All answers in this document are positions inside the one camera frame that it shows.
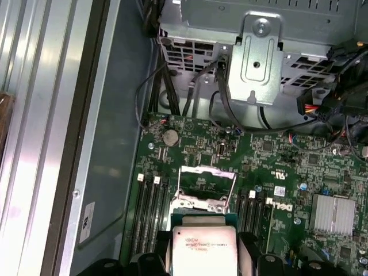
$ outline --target white label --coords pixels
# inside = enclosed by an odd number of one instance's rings
[[[79,243],[83,243],[90,236],[94,204],[95,202],[91,202],[85,208],[85,216],[82,221],[82,230],[80,232]]]
[[[272,171],[272,175],[275,175],[276,179],[285,180],[288,175],[282,171]]]
[[[285,187],[275,186],[274,195],[278,197],[284,197],[285,191],[286,191]]]

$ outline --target silver metal panel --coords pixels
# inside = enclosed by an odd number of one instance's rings
[[[228,77],[232,99],[272,105],[280,91],[283,53],[278,49],[282,28],[277,17],[249,14],[241,45],[234,45]]]
[[[75,181],[60,275],[75,275],[102,256],[118,258],[139,127],[134,92],[155,66],[152,40],[141,34],[140,1],[111,1]],[[144,89],[140,103],[144,102]],[[80,243],[86,205],[90,234]]]
[[[16,102],[0,178],[0,273],[39,275],[91,1],[4,6],[0,83]]]
[[[240,34],[246,14],[273,13],[284,22],[283,39],[339,44],[354,37],[362,0],[187,0],[181,1],[182,25]]]

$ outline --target black dimm slot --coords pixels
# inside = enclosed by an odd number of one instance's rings
[[[162,227],[163,227],[163,220],[164,220],[164,217],[165,217],[165,208],[166,208],[166,201],[167,201],[167,194],[168,194],[168,191],[167,191],[167,186],[162,186],[161,188],[162,190],[162,201],[161,201],[161,206],[160,206],[160,212],[159,212],[159,223],[158,223],[158,231],[162,230]]]
[[[245,232],[252,232],[254,219],[255,219],[255,211],[256,211],[256,203],[254,199],[249,199],[247,204],[247,218],[246,218],[246,228]]]
[[[147,204],[147,194],[148,194],[148,185],[149,183],[146,182],[144,185],[144,189],[142,192],[142,196],[138,199],[140,201],[140,205],[139,205],[139,214],[137,217],[137,227],[136,230],[134,232],[134,244],[133,244],[133,251],[132,251],[132,255],[134,256],[135,254],[138,253],[138,248],[139,248],[139,243],[140,243],[140,231],[141,231],[141,226],[144,220],[144,213],[145,213],[145,207]]]
[[[253,228],[253,234],[258,237],[261,227],[261,221],[263,217],[263,207],[264,202],[259,198],[256,201],[256,213],[255,213],[255,222],[254,222],[254,228]]]
[[[152,198],[152,194],[150,193],[151,189],[152,189],[152,185],[154,185],[152,182],[147,182],[147,188],[145,190],[146,195],[145,197],[142,198],[142,202],[143,202],[143,210],[142,210],[142,214],[141,214],[141,222],[140,222],[140,230],[137,236],[138,239],[138,244],[137,244],[137,253],[143,253],[141,251],[142,248],[142,244],[145,241],[145,228],[146,228],[146,223],[147,223],[147,213],[149,213],[149,208],[150,208],[150,203],[151,203],[151,198]]]
[[[246,215],[247,215],[247,199],[244,195],[241,195],[238,200],[237,217],[239,223],[239,232],[244,232],[246,228]]]
[[[154,184],[151,190],[152,197],[151,197],[151,203],[149,205],[149,214],[148,214],[149,222],[147,223],[147,232],[145,233],[146,239],[145,239],[145,242],[142,243],[141,252],[145,252],[145,253],[151,252],[150,244],[152,242],[152,239],[156,238],[154,229],[155,229],[159,191],[160,191],[159,185]]]
[[[136,202],[136,211],[134,213],[134,220],[133,220],[133,227],[132,227],[133,231],[132,231],[131,247],[129,249],[129,252],[130,252],[129,258],[133,257],[134,254],[136,253],[137,231],[139,231],[138,223],[140,221],[141,209],[142,209],[142,201],[140,200],[140,198],[142,198],[144,194],[145,187],[146,187],[145,183],[139,184],[138,196],[137,196],[137,202]]]
[[[163,214],[164,214],[164,209],[166,207],[165,205],[166,203],[164,201],[166,192],[167,192],[167,188],[161,185],[160,188],[158,189],[158,200],[157,200],[156,209],[155,209],[157,220],[155,219],[155,225],[154,225],[154,228],[152,229],[153,231],[152,240],[149,245],[150,252],[155,251],[157,232],[162,230],[161,227],[162,227]]]

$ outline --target sticker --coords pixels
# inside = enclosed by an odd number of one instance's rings
[[[95,202],[92,202],[86,206],[79,243],[83,243],[90,236],[94,204]]]
[[[286,191],[285,187],[275,186],[274,195],[278,197],[284,197],[285,191]]]

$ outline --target aluminum heatsink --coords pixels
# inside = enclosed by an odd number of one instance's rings
[[[352,235],[355,201],[339,197],[313,196],[309,229],[337,235]]]

